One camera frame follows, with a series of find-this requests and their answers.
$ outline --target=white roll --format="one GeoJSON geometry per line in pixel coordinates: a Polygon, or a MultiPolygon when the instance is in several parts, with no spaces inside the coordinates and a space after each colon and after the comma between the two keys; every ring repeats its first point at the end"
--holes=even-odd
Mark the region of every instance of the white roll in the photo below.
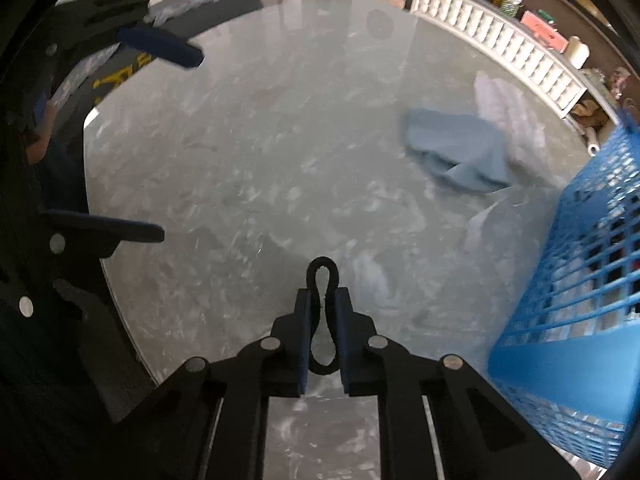
{"type": "Polygon", "coordinates": [[[587,152],[589,152],[589,156],[596,156],[600,151],[600,143],[598,142],[596,130],[593,128],[585,128],[584,136],[587,139],[587,152]]]}
{"type": "Polygon", "coordinates": [[[567,58],[569,63],[576,68],[582,68],[584,62],[587,61],[589,54],[589,47],[581,42],[578,36],[572,36],[569,38],[569,44],[564,50],[564,56],[567,58]]]}

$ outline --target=white railing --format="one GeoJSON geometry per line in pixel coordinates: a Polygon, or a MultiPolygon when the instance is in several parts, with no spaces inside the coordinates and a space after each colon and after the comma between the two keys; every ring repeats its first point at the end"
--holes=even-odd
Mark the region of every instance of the white railing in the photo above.
{"type": "Polygon", "coordinates": [[[589,90],[614,122],[615,110],[561,54],[536,40],[528,28],[482,0],[413,0],[411,13],[481,50],[527,85],[564,118],[589,90]]]}

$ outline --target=black strap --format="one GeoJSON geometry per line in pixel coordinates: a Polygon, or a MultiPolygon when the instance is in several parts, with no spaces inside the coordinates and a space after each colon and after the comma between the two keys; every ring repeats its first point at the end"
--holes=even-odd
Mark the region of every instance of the black strap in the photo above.
{"type": "Polygon", "coordinates": [[[338,347],[336,345],[336,333],[335,333],[335,291],[338,288],[340,282],[340,275],[338,274],[338,266],[331,258],[326,256],[320,256],[313,260],[306,268],[306,288],[311,293],[311,341],[313,341],[314,334],[320,323],[320,294],[318,293],[318,285],[316,284],[316,274],[318,269],[325,267],[329,271],[329,284],[326,286],[326,294],[324,295],[324,314],[326,316],[326,324],[329,327],[331,339],[334,341],[335,354],[333,360],[323,365],[316,361],[316,358],[311,353],[309,347],[309,370],[317,375],[329,375],[334,373],[340,368],[338,362],[338,347]]]}

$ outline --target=blue mesh basket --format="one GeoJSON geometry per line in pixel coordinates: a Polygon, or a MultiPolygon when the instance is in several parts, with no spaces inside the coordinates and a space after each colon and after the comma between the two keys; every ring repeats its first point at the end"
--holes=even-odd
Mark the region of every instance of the blue mesh basket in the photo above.
{"type": "Polygon", "coordinates": [[[549,238],[489,359],[552,444],[609,467],[640,381],[640,132],[628,117],[562,192],[549,238]]]}

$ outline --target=blue towel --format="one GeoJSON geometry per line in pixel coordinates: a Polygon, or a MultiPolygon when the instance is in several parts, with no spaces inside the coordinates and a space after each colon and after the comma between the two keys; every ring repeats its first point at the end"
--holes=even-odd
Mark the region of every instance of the blue towel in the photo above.
{"type": "Polygon", "coordinates": [[[504,134],[478,117],[411,110],[406,142],[425,170],[456,186],[492,192],[511,185],[504,134]]]}

